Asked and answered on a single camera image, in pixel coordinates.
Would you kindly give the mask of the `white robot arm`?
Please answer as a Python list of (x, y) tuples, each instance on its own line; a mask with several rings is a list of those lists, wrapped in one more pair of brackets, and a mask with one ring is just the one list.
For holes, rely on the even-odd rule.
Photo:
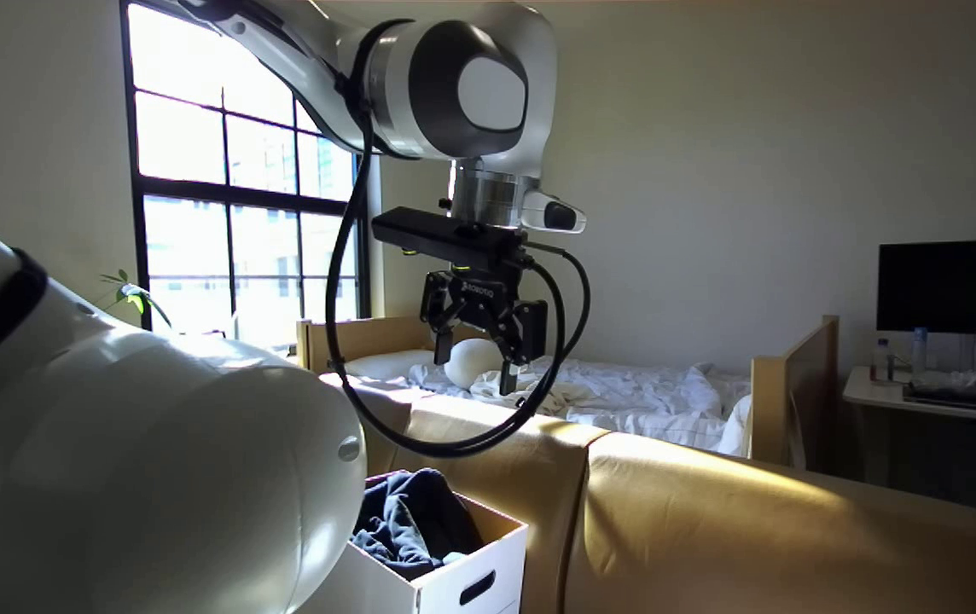
[[(435, 261), (432, 330), (563, 359), (563, 309), (520, 293), (534, 232), (579, 213), (541, 183), (556, 45), (543, 13), (346, 27), (317, 0), (177, 0), (286, 81), (359, 156), (441, 160), (445, 213), (377, 237)], [(377, 415), (259, 348), (129, 327), (0, 241), (0, 614), (295, 614), (356, 530)]]

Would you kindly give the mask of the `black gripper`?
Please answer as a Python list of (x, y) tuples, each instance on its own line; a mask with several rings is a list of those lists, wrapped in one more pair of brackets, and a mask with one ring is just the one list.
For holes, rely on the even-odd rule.
[(545, 304), (524, 301), (513, 280), (478, 269), (435, 269), (424, 280), (420, 322), (435, 337), (435, 364), (451, 359), (455, 327), (475, 327), (502, 353), (499, 397), (513, 397), (520, 377), (513, 364), (529, 364), (545, 353)]

